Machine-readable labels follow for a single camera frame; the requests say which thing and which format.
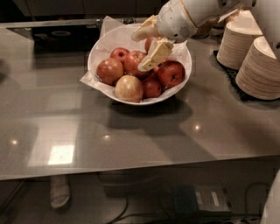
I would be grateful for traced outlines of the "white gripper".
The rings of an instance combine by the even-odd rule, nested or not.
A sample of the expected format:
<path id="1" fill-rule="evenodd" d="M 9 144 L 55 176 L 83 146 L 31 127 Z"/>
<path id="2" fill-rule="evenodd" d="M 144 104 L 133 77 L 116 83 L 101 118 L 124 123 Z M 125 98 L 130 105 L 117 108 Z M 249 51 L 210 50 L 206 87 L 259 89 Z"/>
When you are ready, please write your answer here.
<path id="1" fill-rule="evenodd" d="M 148 54 L 137 66 L 141 72 L 150 71 L 163 62 L 171 53 L 175 43 L 182 43 L 193 36 L 198 28 L 194 23 L 187 6 L 187 0 L 170 0 L 159 11 L 158 15 L 148 17 L 131 38 L 138 42 L 147 38 L 153 38 Z"/>

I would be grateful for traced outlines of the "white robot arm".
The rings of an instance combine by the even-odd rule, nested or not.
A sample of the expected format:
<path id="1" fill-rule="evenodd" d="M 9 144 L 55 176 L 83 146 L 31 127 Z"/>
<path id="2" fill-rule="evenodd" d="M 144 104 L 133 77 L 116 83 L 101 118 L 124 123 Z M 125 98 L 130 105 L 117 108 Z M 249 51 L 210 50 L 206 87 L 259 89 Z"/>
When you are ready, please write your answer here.
<path id="1" fill-rule="evenodd" d="M 149 37 L 164 39 L 162 44 L 151 44 L 138 69 L 148 71 L 159 65 L 172 53 L 175 43 L 188 40 L 209 19 L 224 19 L 242 6 L 253 11 L 269 49 L 280 58 L 280 0 L 169 0 L 156 16 L 147 18 L 131 36 L 136 42 Z"/>

